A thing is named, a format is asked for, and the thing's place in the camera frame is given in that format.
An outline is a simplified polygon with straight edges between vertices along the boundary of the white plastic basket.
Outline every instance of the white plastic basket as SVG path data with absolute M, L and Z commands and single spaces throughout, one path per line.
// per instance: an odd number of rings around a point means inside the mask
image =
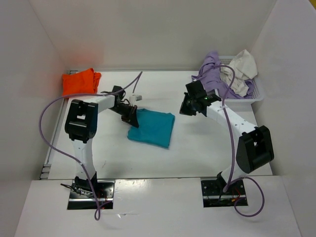
M 234 58 L 234 56 L 220 56 L 219 59 L 221 60 L 222 64 L 228 65 L 231 60 Z M 256 101 L 261 101 L 264 98 L 264 91 L 262 89 L 261 86 L 261 82 L 260 79 L 258 78 L 258 76 L 256 76 L 253 80 L 253 92 L 252 92 L 252 99 L 226 99 L 226 103 L 228 105 L 236 105 L 235 103 L 238 103 L 240 105 L 242 104 L 252 104 Z

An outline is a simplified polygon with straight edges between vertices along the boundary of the cable connector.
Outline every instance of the cable connector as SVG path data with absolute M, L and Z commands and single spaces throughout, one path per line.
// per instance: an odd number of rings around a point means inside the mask
M 136 101 L 140 101 L 140 100 L 142 100 L 143 99 L 143 97 L 141 96 L 141 95 L 131 95 L 130 97 L 129 97 L 129 102 L 132 104 L 132 105 L 135 105 L 135 102 Z

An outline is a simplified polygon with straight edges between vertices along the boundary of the black metal base plate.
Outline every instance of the black metal base plate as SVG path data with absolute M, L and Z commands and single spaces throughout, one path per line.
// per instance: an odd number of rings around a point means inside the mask
M 102 205 L 105 203 L 105 197 L 107 201 L 111 201 L 105 204 L 102 209 L 113 209 L 114 183 L 114 180 L 98 180 L 100 189 L 96 194 L 98 196 L 99 204 Z M 68 210 L 85 210 L 96 208 L 97 205 L 94 198 L 70 191 L 67 207 Z
M 226 193 L 221 193 L 216 178 L 201 180 L 204 207 L 233 206 L 238 198 L 237 206 L 248 206 L 243 181 L 232 184 Z

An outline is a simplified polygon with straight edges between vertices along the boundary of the orange towel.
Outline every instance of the orange towel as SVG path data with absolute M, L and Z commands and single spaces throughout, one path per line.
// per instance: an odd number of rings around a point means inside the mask
M 63 95 L 76 93 L 91 93 L 95 94 L 98 90 L 101 73 L 95 73 L 93 68 L 86 71 L 63 75 Z

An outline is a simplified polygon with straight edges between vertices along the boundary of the white platform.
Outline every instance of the white platform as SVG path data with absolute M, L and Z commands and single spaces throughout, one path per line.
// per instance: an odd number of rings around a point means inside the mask
M 111 91 L 113 85 L 126 86 L 139 72 L 103 72 L 99 92 Z M 169 149 L 133 142 L 126 135 L 130 128 L 120 115 L 108 110 L 99 114 L 97 134 L 93 140 L 93 161 L 98 178 L 167 178 L 216 176 L 231 162 L 228 131 L 209 118 L 199 114 L 180 115 L 179 110 L 186 91 L 185 84 L 197 72 L 144 72 L 136 92 L 143 96 L 139 108 L 171 112 L 176 116 Z M 126 98 L 132 91 L 130 87 Z M 244 119 L 256 124 L 250 105 L 236 111 Z M 67 115 L 60 118 L 54 144 L 74 154 L 64 131 Z M 49 179 L 73 179 L 75 162 L 54 151 Z M 252 175 L 272 175 L 267 164 Z
M 15 237 L 171 237 L 242 236 L 299 237 L 300 233 L 282 178 L 255 177 L 263 188 L 266 205 L 253 218 L 239 216 L 233 207 L 203 208 L 199 178 L 117 180 L 113 210 L 67 210 L 69 180 L 33 181 Z M 249 206 L 261 205 L 257 187 L 245 180 Z

